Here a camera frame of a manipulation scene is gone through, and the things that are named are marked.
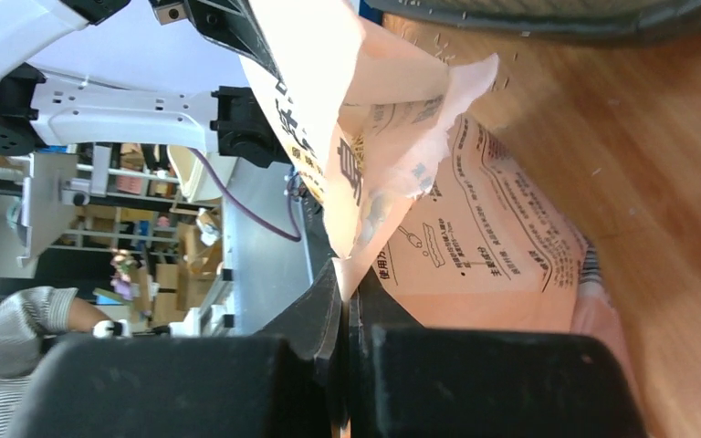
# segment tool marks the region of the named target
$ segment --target paper bag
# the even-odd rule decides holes
[[[471,116],[373,265],[426,327],[573,332],[603,341],[634,388],[595,248]]]
[[[323,203],[344,298],[448,155],[455,117],[498,59],[450,68],[340,0],[250,2],[281,78],[241,61],[267,120]],[[294,26],[311,19],[309,26]]]

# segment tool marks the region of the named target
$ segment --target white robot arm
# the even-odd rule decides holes
[[[24,64],[52,42],[100,24],[129,2],[0,0],[0,155],[26,155],[47,145],[136,142],[180,144],[239,156],[260,167],[288,162],[250,89],[194,95],[113,89],[47,76]],[[247,2],[235,11],[229,8],[237,3],[152,0],[152,7],[161,23],[189,18],[206,38],[264,59],[260,64],[277,74],[267,45],[247,44],[237,36],[263,43],[256,20],[246,15]],[[255,53],[248,46],[264,49]]]

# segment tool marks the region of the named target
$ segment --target black plastic part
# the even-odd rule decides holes
[[[141,154],[143,155],[143,164],[152,172],[157,172],[160,169],[157,167],[157,159],[154,157],[154,145],[143,143],[141,145]]]
[[[330,437],[311,367],[272,337],[61,343],[7,438]]]
[[[86,199],[86,197],[85,197],[84,193],[75,193],[74,194],[74,205],[76,205],[77,207],[81,207],[82,205],[84,205],[85,199]]]
[[[184,0],[183,4],[200,35],[253,59],[280,78],[275,59],[247,0]]]
[[[111,334],[115,337],[118,338],[122,336],[122,333],[125,331],[125,326],[121,322],[117,321],[112,321],[113,328],[111,330]]]
[[[449,26],[572,44],[652,44],[701,31],[701,0],[365,0]]]
[[[171,168],[171,160],[168,158],[168,145],[158,144],[157,152],[160,155],[160,159],[157,161],[158,169],[168,170]]]
[[[646,436],[596,339],[383,327],[372,337],[377,436]]]
[[[305,295],[257,333],[283,336],[298,357],[313,364],[313,379],[326,392],[327,410],[336,426],[348,420],[343,395],[348,381],[346,327],[334,265],[329,261]]]
[[[422,326],[407,313],[385,289],[374,271],[370,270],[350,299],[348,310],[349,378],[346,403],[351,418],[353,436],[377,437],[377,401],[372,368],[372,328],[378,324],[400,324],[421,329]],[[414,363],[400,364],[401,372],[412,372]],[[417,397],[409,392],[407,397]]]
[[[222,327],[225,329],[232,329],[235,327],[235,315],[224,314],[222,315]]]
[[[31,120],[38,111],[31,108],[37,84],[46,82],[37,69],[23,64],[0,82],[0,155],[28,155],[47,147],[37,136]]]
[[[131,0],[60,0],[92,25],[99,25],[130,4]]]
[[[219,154],[241,157],[257,167],[290,162],[262,108],[249,88],[219,87],[218,119],[211,123],[219,140]]]

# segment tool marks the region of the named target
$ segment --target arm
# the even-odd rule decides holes
[[[0,304],[0,377],[33,371],[46,335],[91,331],[108,319],[76,294],[76,289],[35,287],[16,292]]]

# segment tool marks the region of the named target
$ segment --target chinese characters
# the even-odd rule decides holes
[[[377,273],[381,280],[387,280],[391,278],[391,273],[388,272],[388,258],[385,256],[385,252],[381,251],[377,255]]]
[[[313,148],[311,148],[310,144],[308,143],[308,139],[305,138],[305,130],[299,128],[299,123],[294,118],[294,110],[288,108],[288,105],[292,105],[294,101],[288,96],[286,84],[283,82],[278,82],[276,84],[276,90],[281,96],[284,97],[284,100],[276,99],[276,110],[278,111],[278,116],[280,117],[281,128],[283,128],[283,131],[297,142],[300,148],[305,151],[310,151],[310,153],[315,155]]]
[[[415,168],[412,170],[413,176],[418,180],[418,187],[425,192],[426,190],[429,190],[431,186],[434,184],[434,177],[432,176],[425,176],[426,173],[426,168],[425,164],[422,162],[419,162]]]
[[[351,146],[343,139],[340,139],[337,153],[340,155],[340,172],[348,180],[348,184],[353,189],[353,197],[356,198],[356,206],[359,206],[361,204],[361,169],[359,168],[359,163],[356,162]]]
[[[421,110],[421,112],[418,113],[417,117],[415,117],[413,125],[415,123],[420,123],[424,120],[429,120],[433,116],[435,116],[436,113],[439,112],[439,109],[442,108],[443,100],[445,100],[445,96],[438,96],[434,99],[429,99],[426,102],[424,102],[424,108]]]
[[[549,270],[549,265],[547,264],[547,261],[544,260],[544,257],[539,255],[539,253],[537,253],[536,251],[528,251],[528,255],[530,256],[530,258],[533,259],[534,262],[539,264],[542,270]]]
[[[442,242],[445,244],[455,267],[458,269],[471,269],[471,263],[462,260],[462,258],[466,256],[464,255],[463,249],[461,249],[461,245],[458,243],[458,239],[456,239],[453,234],[453,224],[445,221],[445,219],[439,218],[439,231],[442,234]]]
[[[503,275],[501,274],[501,270],[498,269],[498,266],[496,266],[496,262],[493,261],[493,256],[490,255],[490,251],[488,251],[487,248],[484,246],[479,246],[476,250],[479,252],[479,255],[482,257],[483,261],[485,261],[485,265],[490,270],[491,276]]]

